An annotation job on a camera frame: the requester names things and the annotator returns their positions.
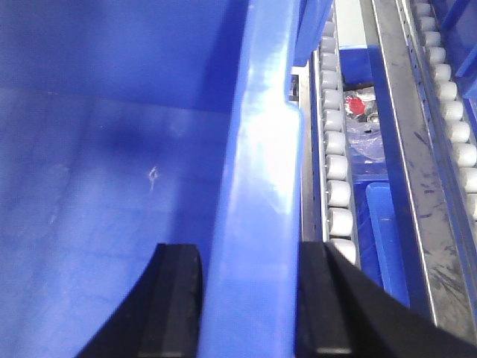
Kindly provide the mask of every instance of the stainless steel rail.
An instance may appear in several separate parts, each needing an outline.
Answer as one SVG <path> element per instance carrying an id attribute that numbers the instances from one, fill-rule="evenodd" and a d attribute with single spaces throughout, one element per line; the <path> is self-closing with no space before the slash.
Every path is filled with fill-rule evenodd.
<path id="1" fill-rule="evenodd" d="M 400 0 L 361 0 L 361 8 L 411 307 L 476 343 L 452 213 L 403 29 L 408 19 Z"/>

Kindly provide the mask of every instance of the blue plastic bin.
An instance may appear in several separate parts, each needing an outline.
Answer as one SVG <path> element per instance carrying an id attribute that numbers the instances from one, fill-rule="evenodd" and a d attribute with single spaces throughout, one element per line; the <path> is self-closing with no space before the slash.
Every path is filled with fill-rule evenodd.
<path id="1" fill-rule="evenodd" d="M 0 1 L 1 357 L 73 357 L 158 242 L 200 249 L 199 357 L 292 356 L 299 7 Z"/>

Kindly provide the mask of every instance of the metal part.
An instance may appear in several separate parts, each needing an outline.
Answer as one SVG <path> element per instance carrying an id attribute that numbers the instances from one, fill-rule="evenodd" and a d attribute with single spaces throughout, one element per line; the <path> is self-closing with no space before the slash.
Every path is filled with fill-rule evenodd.
<path id="1" fill-rule="evenodd" d="M 301 171 L 301 241 L 316 241 L 317 219 L 317 195 L 315 186 L 315 171 L 313 158 L 316 155 L 316 146 L 312 142 L 312 107 L 310 103 L 310 76 L 309 65 L 293 67 L 292 76 L 298 81 L 298 107 L 302 110 L 304 119 L 303 138 L 303 166 Z"/>
<path id="2" fill-rule="evenodd" d="M 416 76 L 419 84 L 419 91 L 423 102 L 423 108 L 429 117 L 429 129 L 439 163 L 440 175 L 443 178 L 444 195 L 449 206 L 449 220 L 454 230 L 456 251 L 462 262 L 462 270 L 467 285 L 467 294 L 470 300 L 470 307 L 477 307 L 477 251 L 476 251 L 476 231 L 473 214 L 467 208 L 467 194 L 460 181 L 460 172 L 454 156 L 452 155 L 452 144 L 447 138 L 446 121 L 440 113 L 440 103 L 438 101 L 435 86 L 431 78 L 431 69 L 426 54 L 424 53 L 419 34 L 413 29 L 417 28 L 412 16 L 411 4 L 408 0 L 399 0 L 401 20 L 403 29 L 409 43 L 408 47 L 413 49 L 410 53 L 411 60 L 416 69 Z M 467 113 L 464 111 L 463 122 L 470 125 Z M 471 131 L 469 143 L 476 144 L 476 137 Z M 473 309 L 474 322 L 477 319 L 477 312 Z"/>
<path id="3" fill-rule="evenodd" d="M 394 0 L 361 0 L 361 8 L 411 308 L 475 343 L 476 326 L 440 162 L 413 73 L 409 52 L 414 51 L 408 49 L 402 30 L 408 19 L 401 20 L 403 6 Z"/>

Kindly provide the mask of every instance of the roller conveyor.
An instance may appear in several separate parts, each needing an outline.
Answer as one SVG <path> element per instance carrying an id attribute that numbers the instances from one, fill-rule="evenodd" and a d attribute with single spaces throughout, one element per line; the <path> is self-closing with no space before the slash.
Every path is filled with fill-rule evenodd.
<path id="1" fill-rule="evenodd" d="M 430 1 L 406 0 L 363 0 L 361 8 L 411 309 L 475 344 L 476 138 L 434 8 Z M 321 67 L 328 66 L 322 55 L 328 42 L 323 41 L 310 60 L 315 65 L 310 66 L 310 83 L 317 88 L 311 91 L 317 115 L 311 115 L 310 141 L 312 148 L 319 148 L 317 154 L 312 149 L 312 156 L 321 173 L 329 170 L 329 162 L 323 160 L 326 140 L 321 128 L 326 128 L 327 113 L 322 110 L 326 99 L 321 98 L 320 86 L 327 82 Z M 329 188 L 322 177 L 320 214 L 327 241 L 332 220 L 326 216 L 329 202 L 323 197 Z M 305 190 L 302 195 L 303 202 L 309 200 Z M 302 220 L 310 218 L 303 214 Z"/>

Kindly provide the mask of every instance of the scratch mark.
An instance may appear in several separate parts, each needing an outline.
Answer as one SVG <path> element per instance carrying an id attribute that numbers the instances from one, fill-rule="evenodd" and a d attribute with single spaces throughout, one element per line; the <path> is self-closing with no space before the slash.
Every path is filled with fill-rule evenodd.
<path id="1" fill-rule="evenodd" d="M 418 132 L 414 132 L 414 135 L 422 142 L 426 145 L 427 148 L 430 148 L 429 144 L 427 143 L 427 141 L 421 137 L 421 135 L 418 133 Z"/>
<path id="2" fill-rule="evenodd" d="M 149 181 L 151 182 L 151 188 L 149 189 L 150 192 L 154 190 L 154 183 L 156 182 L 156 179 L 158 177 L 159 177 L 159 171 L 157 170 L 157 166 L 153 166 L 148 174 Z"/>

